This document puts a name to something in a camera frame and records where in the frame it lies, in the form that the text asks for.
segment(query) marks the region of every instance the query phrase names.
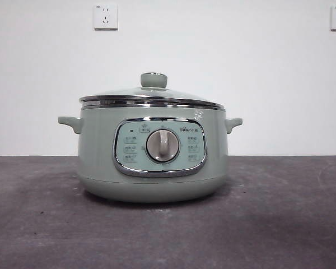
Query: dark gray surface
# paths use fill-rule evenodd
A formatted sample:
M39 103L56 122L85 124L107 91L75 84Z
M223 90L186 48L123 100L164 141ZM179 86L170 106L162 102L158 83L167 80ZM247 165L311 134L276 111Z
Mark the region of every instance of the dark gray surface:
M336 269L336 156L230 157L230 183L139 205L82 189L76 157L0 157L0 268Z

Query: white wall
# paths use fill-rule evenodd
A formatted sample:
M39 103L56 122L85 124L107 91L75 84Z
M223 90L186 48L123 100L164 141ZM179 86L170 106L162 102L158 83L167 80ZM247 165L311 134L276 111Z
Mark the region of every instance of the white wall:
M0 155L75 155L57 116L147 71L243 117L232 155L336 155L336 1L117 0L95 32L96 3L0 0Z

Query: stainless steel rim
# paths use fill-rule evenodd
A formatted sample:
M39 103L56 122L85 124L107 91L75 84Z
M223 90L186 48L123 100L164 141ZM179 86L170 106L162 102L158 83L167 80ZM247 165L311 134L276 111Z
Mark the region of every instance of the stainless steel rim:
M125 108L125 107L159 107L159 108L198 108L214 109L225 111L224 106L201 100L151 97L151 96L130 96L130 95L101 95L87 96L80 98L82 108Z

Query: chrome panel trim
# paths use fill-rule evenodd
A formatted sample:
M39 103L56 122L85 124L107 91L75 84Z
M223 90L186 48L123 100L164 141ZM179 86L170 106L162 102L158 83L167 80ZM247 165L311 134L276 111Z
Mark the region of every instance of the chrome panel trim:
M139 170L139 169L133 169L130 167L125 166L124 164L122 164L117 157L116 154L116 145L117 145L117 140L118 140L118 133L119 130L121 128L122 125L124 125L127 122L142 122L142 121L156 121L156 120L171 120L171 121L180 121L180 122L193 122L195 124L197 124L201 130L202 130L202 135L203 135L203 143L204 143L204 156L202 161L197 164L194 167L191 168L187 168L187 169L181 169L181 170L167 170L167 171L149 171L149 170ZM144 118L134 118L134 119L126 119L121 121L118 126L117 129L115 131L115 138L114 138L114 143L113 143L113 147L112 147L112 158L113 158L113 163L116 166L116 168L122 172L123 174L126 175L131 175L134 177L145 177L145 178L169 178L169 177L181 177L181 176L185 176L185 175L191 175L191 174L195 174L196 172L198 172L204 165L206 159L207 159L207 144L206 144L206 135L204 133L204 129L203 126L200 125L199 122L197 122L196 120L192 120L192 119L184 119L184 118L164 118L164 117L144 117Z

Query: mint green pot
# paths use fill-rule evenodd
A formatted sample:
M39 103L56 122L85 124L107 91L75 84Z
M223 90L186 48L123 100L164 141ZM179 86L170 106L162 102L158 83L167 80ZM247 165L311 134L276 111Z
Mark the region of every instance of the mint green pot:
M108 199L150 203L206 196L224 185L227 133L242 119L226 119L221 105L165 89L162 74L145 73L141 83L140 88L81 98L80 118L58 118L80 136L77 174L85 188ZM163 133L159 140L160 130L179 141L166 162L148 151L154 133L157 144L151 148L158 155L164 156L167 145L176 146Z

